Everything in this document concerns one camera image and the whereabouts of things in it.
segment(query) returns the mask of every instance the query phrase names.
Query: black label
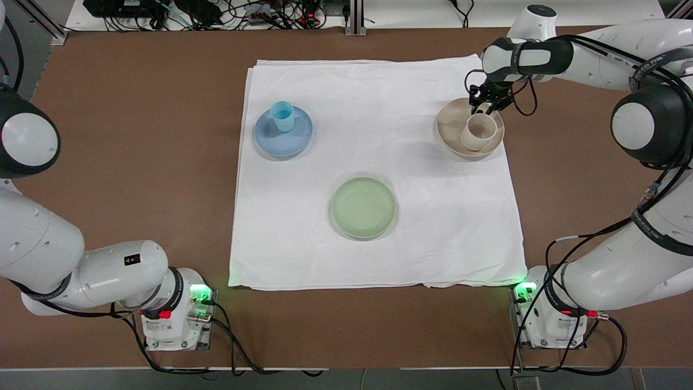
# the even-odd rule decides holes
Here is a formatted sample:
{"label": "black label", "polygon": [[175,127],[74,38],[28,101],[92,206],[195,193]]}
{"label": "black label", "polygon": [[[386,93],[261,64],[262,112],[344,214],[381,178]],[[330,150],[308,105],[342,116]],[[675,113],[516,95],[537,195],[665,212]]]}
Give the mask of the black label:
{"label": "black label", "polygon": [[130,256],[125,256],[125,265],[133,265],[139,263],[141,260],[139,259],[139,253],[136,255],[130,255]]}

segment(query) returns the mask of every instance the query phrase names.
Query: cup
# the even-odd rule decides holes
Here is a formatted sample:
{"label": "cup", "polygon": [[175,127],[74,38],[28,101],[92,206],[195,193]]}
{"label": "cup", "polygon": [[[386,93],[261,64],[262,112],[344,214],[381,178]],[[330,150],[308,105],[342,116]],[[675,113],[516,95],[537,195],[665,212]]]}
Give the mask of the cup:
{"label": "cup", "polygon": [[270,116],[282,133],[291,131],[294,128],[294,106],[291,103],[278,101],[272,104]]}
{"label": "cup", "polygon": [[490,115],[473,114],[462,129],[460,141],[470,151],[480,151],[492,142],[497,132],[498,126]]}

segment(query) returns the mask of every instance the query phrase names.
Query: brown tabletop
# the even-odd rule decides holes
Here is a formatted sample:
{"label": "brown tabletop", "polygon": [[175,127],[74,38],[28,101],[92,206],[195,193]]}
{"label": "brown tabletop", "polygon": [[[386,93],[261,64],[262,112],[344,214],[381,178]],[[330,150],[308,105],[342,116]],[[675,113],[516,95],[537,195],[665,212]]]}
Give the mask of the brown tabletop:
{"label": "brown tabletop", "polygon": [[[48,171],[15,184],[78,226],[87,249],[153,239],[171,265],[199,271],[219,289],[238,338],[261,366],[506,366],[513,338],[505,288],[227,287],[243,91],[256,60],[468,56],[506,32],[72,34],[53,49],[34,98],[60,129],[62,154]],[[543,262],[552,239],[594,232],[629,215],[656,176],[611,138],[611,110],[623,92],[561,80],[538,84],[536,91],[533,117],[514,108],[502,113],[528,266]],[[531,107],[529,92],[518,100],[525,110]],[[566,250],[558,246],[556,257]],[[33,316],[6,280],[0,296],[3,368],[146,365],[120,321]],[[693,294],[684,294],[614,312],[629,336],[625,364],[693,366],[691,307]],[[568,363],[608,366],[619,344],[614,329],[603,325]],[[167,366],[228,366],[228,353],[227,340],[216,332],[209,352],[158,358]],[[523,356],[526,364],[555,364],[559,352]]]}

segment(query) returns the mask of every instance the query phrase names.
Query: gray floor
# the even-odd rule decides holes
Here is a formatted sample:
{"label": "gray floor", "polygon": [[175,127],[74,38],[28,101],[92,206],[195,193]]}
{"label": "gray floor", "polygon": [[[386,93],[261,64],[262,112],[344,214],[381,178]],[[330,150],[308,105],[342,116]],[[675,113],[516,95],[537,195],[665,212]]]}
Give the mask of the gray floor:
{"label": "gray floor", "polygon": [[[73,0],[37,1],[59,23],[64,23]],[[30,20],[12,1],[5,1],[8,16],[21,38],[26,57],[24,81],[20,94],[29,99],[43,72],[50,54],[51,37],[40,26]],[[12,74],[17,71],[17,56],[7,29],[0,32],[0,56],[8,63]],[[279,373],[262,376],[246,373],[234,378],[230,373],[207,375],[214,381],[205,381],[195,376],[166,375],[150,370],[74,370],[74,371],[2,371],[0,370],[0,390],[81,390],[81,389],[193,389],[204,387],[215,389],[330,389],[358,390],[361,387],[363,371],[336,370],[325,372],[318,378],[308,378],[302,373]],[[583,377],[570,373],[540,374],[543,389],[609,389],[644,390],[635,388],[631,371],[623,368],[618,372],[601,378]],[[693,389],[693,370],[648,368],[642,370],[647,390]],[[502,371],[502,380],[508,390],[512,381],[507,371]],[[501,389],[493,370],[460,371],[400,371],[368,370],[363,389],[413,390],[413,389]]]}

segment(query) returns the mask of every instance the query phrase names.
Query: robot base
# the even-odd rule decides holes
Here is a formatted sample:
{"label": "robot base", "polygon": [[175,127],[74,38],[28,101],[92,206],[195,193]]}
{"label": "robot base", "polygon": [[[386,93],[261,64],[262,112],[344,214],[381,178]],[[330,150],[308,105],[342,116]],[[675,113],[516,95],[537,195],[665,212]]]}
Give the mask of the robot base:
{"label": "robot base", "polygon": [[[546,267],[535,266],[529,270],[524,282],[511,289],[510,317],[515,337],[517,337],[518,326],[522,323],[529,306],[533,300],[536,300],[532,312],[527,317],[525,331],[520,335],[521,348],[565,349],[575,329],[575,323],[578,321],[577,318],[566,316],[554,309],[544,291],[541,294],[536,293],[544,284],[546,276]],[[587,317],[581,316],[577,332],[571,343],[572,347],[582,344],[586,328]]]}
{"label": "robot base", "polygon": [[[194,312],[199,305],[191,300],[191,286],[203,285],[199,273],[188,268],[179,268],[183,277],[182,296],[178,306],[171,311],[168,319],[148,319],[142,316],[142,326],[146,337],[147,350],[208,350],[211,338],[211,323],[191,319],[188,313]],[[209,319],[212,318],[214,306],[208,307]]]}

